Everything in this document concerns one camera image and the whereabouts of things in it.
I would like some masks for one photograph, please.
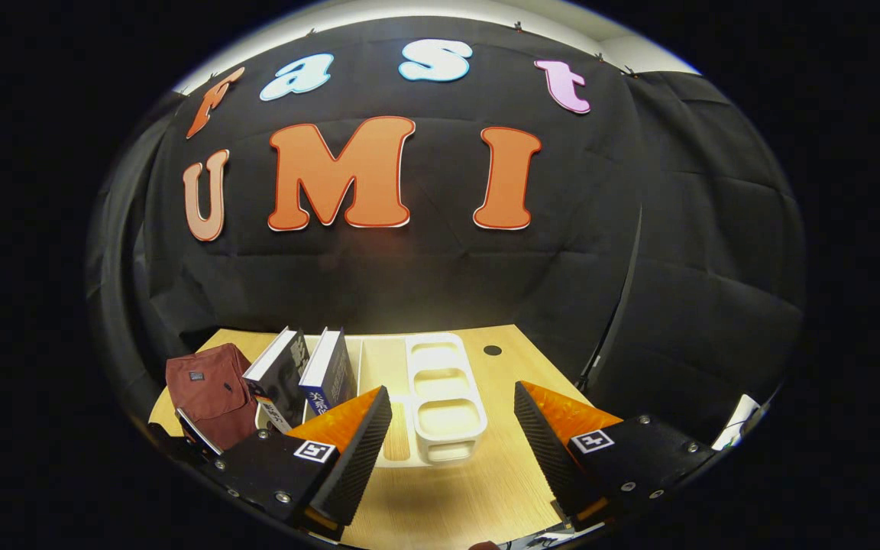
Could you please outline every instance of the red bag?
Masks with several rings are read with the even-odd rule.
[[[251,362],[232,344],[165,363],[172,403],[223,450],[256,432],[256,400],[242,378],[249,366]]]

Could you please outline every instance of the cutout letter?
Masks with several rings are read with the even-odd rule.
[[[485,229],[524,229],[532,221],[525,209],[528,165],[542,142],[530,133],[513,128],[485,128],[481,139],[491,147],[488,191],[481,208],[474,210],[474,223]]]
[[[399,73],[406,80],[434,80],[449,83],[468,73],[471,64],[464,58],[474,55],[471,46],[455,40],[436,40],[427,38],[409,42],[403,48],[403,57],[408,62],[401,63]]]
[[[552,94],[555,103],[579,115],[586,115],[590,111],[590,102],[576,97],[576,86],[573,85],[584,86],[586,80],[569,70],[569,65],[560,60],[537,60],[535,66],[545,71],[548,93]]]
[[[205,162],[209,170],[209,218],[199,211],[199,174],[202,163],[195,163],[182,172],[186,185],[186,222],[192,236],[200,241],[214,241],[223,230],[223,166],[230,160],[230,150],[217,150]]]
[[[196,113],[195,121],[192,121],[192,127],[189,128],[189,133],[186,134],[186,139],[196,135],[196,132],[202,130],[205,123],[209,122],[210,109],[219,107],[220,101],[223,101],[223,96],[226,95],[226,90],[230,89],[230,84],[239,80],[242,74],[244,74],[244,67],[241,66],[240,69],[235,70],[233,74],[223,78],[220,83],[209,88],[209,90],[205,92],[205,95],[202,97],[202,105],[199,106],[199,112]]]
[[[289,63],[278,70],[276,78],[260,90],[260,99],[271,101],[283,98],[290,92],[303,94],[327,83],[328,78],[332,77],[328,74],[328,67],[334,59],[331,53],[316,53]]]
[[[345,210],[349,225],[406,225],[409,210],[399,197],[399,167],[403,144],[415,131],[415,123],[408,118],[370,118],[355,130],[338,159],[315,125],[274,132],[270,144],[277,149],[277,202],[267,224],[274,231],[307,227],[308,213],[298,202],[301,187],[318,220],[332,225],[345,192],[355,182],[355,201]]]

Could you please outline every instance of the light blue letter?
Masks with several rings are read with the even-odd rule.
[[[471,46],[455,40],[436,40],[427,38],[411,42],[403,48],[403,57],[408,62],[401,63],[399,73],[406,80],[435,80],[449,83],[464,76],[471,64],[464,58],[474,55]]]
[[[328,67],[334,59],[335,56],[331,53],[317,53],[289,63],[278,70],[275,74],[276,78],[260,90],[260,99],[271,101],[282,98],[290,92],[303,94],[327,83],[328,78],[332,77],[328,74]]]

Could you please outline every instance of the white organizer tray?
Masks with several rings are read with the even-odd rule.
[[[309,351],[317,335],[305,335]],[[464,342],[454,334],[346,335],[345,347],[359,380],[357,393],[385,386],[394,407],[403,411],[408,458],[390,460],[383,445],[377,468],[453,465],[471,458],[488,425]],[[304,421],[314,417],[304,405]],[[267,415],[257,408],[257,427]],[[395,438],[402,441],[402,436]]]

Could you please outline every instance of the table surface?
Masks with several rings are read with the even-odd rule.
[[[342,543],[376,550],[467,550],[481,541],[500,544],[559,523],[552,492],[514,416],[514,383],[527,380],[581,403],[589,401],[514,325],[448,332],[464,341],[488,416],[474,456],[447,467],[376,467]],[[273,337],[221,328],[199,350],[231,342],[252,362]],[[488,355],[487,345],[502,352]],[[377,365],[375,357],[367,349],[360,389],[383,384],[391,396],[409,393],[405,373]],[[405,421],[402,407],[394,403],[383,444],[389,459],[409,453]],[[161,424],[169,435],[182,435],[168,389],[162,390],[149,422]]]

